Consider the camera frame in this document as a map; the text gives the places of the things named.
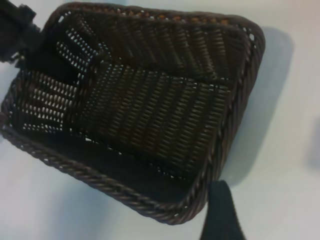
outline white table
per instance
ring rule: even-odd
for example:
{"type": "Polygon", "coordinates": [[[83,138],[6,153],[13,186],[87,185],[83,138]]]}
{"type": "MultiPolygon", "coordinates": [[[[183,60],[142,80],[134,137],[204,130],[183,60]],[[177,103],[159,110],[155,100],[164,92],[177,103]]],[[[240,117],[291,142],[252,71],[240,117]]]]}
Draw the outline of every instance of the white table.
{"type": "MultiPolygon", "coordinates": [[[[12,0],[42,27],[63,0],[12,0]]],[[[222,178],[248,240],[320,239],[320,2],[116,0],[244,16],[266,51],[222,178]]],[[[0,65],[2,100],[17,70],[0,65]]],[[[0,138],[1,240],[197,240],[204,209],[183,225],[142,217],[0,138]]]]}

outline brown wicker basket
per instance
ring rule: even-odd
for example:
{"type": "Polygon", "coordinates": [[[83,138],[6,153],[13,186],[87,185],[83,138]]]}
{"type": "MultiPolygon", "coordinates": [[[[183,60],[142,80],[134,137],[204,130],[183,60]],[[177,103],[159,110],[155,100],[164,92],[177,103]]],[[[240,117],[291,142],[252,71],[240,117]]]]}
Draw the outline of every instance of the brown wicker basket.
{"type": "Polygon", "coordinates": [[[143,216],[191,220],[241,122],[262,30],[233,15],[68,3],[43,32],[68,74],[22,59],[3,137],[143,216]]]}

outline woven basket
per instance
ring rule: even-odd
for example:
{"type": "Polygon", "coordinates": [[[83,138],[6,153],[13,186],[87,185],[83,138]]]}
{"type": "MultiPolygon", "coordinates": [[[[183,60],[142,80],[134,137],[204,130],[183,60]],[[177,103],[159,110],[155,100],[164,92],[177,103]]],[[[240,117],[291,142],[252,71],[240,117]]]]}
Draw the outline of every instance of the woven basket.
{"type": "Polygon", "coordinates": [[[43,32],[64,74],[21,64],[3,137],[143,216],[191,220],[241,122],[262,30],[239,16],[68,3],[43,32]]]}

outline woven pattern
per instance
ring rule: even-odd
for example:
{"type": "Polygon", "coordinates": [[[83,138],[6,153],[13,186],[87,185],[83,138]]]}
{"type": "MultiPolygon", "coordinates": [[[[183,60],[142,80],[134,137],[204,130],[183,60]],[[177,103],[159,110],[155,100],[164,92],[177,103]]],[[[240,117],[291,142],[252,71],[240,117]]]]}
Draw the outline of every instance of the woven pattern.
{"type": "Polygon", "coordinates": [[[3,136],[144,216],[192,219],[256,80],[261,29],[238,16],[69,3],[44,31],[77,77],[21,69],[3,136]]]}

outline rectangular basket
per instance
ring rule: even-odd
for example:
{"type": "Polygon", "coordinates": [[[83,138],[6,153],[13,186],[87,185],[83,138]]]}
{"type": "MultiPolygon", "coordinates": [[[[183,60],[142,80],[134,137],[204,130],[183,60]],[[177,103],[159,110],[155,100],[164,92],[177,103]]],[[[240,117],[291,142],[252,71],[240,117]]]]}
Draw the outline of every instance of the rectangular basket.
{"type": "Polygon", "coordinates": [[[70,74],[22,63],[4,138],[141,215],[191,220],[241,122],[262,30],[233,15],[68,3],[43,32],[70,74]]]}

